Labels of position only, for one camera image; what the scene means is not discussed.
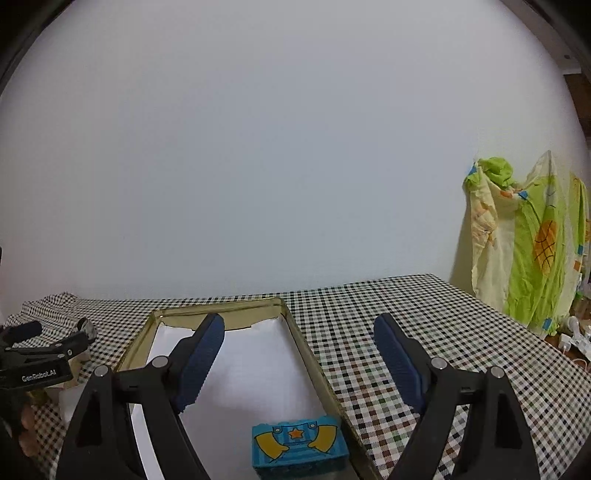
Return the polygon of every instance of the finger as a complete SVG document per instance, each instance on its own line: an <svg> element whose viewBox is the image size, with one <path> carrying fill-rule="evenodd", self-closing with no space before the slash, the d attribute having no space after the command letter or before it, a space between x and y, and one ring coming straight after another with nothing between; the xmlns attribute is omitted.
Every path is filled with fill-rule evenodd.
<svg viewBox="0 0 591 480"><path fill-rule="evenodd" d="M28 457L35 456L39 453L39 443L37 442L35 432L25 430L18 437L18 443L21 445L22 452Z"/></svg>
<svg viewBox="0 0 591 480"><path fill-rule="evenodd" d="M22 426L27 430L35 429L35 414L33 413L33 409L30 405L25 405L22 408L21 423Z"/></svg>

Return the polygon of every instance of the plaid tablecloth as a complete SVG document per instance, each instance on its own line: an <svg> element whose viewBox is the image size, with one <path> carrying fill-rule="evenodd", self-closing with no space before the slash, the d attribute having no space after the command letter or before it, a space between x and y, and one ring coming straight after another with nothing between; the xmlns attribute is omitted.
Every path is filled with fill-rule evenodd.
<svg viewBox="0 0 591 480"><path fill-rule="evenodd" d="M541 477L558 478L591 430L591 374L508 317L432 275L369 280L339 287L184 300L86 300L68 293L25 303L14 325L40 320L43 335L27 345L66 336L81 317L98 327L88 378L100 364L114 366L154 309L279 296L285 300L351 422L384 478L415 426L372 340L372 323L391 312L408 336L454 367L503 367L531 428ZM436 478L454 466L467 407L458 407ZM65 429L56 406L36 412L40 466L55 477Z"/></svg>

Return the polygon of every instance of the paper sheet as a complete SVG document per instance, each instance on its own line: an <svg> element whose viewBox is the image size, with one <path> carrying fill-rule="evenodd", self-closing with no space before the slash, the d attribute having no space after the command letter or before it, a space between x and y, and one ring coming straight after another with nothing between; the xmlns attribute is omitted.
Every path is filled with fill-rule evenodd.
<svg viewBox="0 0 591 480"><path fill-rule="evenodd" d="M148 362L168 355L190 329L160 325ZM258 480L251 463L251 430L259 423L313 419L324 410L283 319L226 332L224 342L183 426L212 480ZM141 406L132 413L135 437L148 480L164 477ZM352 468L318 478L356 479Z"/></svg>

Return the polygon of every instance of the yellow cartoon arm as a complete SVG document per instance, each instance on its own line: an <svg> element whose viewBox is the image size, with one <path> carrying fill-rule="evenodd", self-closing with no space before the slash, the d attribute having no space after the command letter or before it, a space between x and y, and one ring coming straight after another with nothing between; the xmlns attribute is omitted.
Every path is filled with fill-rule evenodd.
<svg viewBox="0 0 591 480"><path fill-rule="evenodd" d="M255 437L259 448L273 460L277 460L283 452L289 450L289 447L282 445L275 440L272 432L261 433Z"/></svg>
<svg viewBox="0 0 591 480"><path fill-rule="evenodd" d="M333 446L336 438L336 427L334 425L318 425L318 435L308 447L315 448L321 452L328 452Z"/></svg>

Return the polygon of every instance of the blue rubber pad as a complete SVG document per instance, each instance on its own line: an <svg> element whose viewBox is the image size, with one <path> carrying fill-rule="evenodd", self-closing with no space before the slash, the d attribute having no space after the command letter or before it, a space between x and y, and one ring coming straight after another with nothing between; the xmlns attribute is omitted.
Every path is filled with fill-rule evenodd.
<svg viewBox="0 0 591 480"><path fill-rule="evenodd" d="M195 403L224 338L224 321L219 315L207 327L180 375L174 404L179 412Z"/></svg>
<svg viewBox="0 0 591 480"><path fill-rule="evenodd" d="M374 322L374 342L403 402L422 413L426 402L423 391L426 389L421 375L382 316L377 317Z"/></svg>

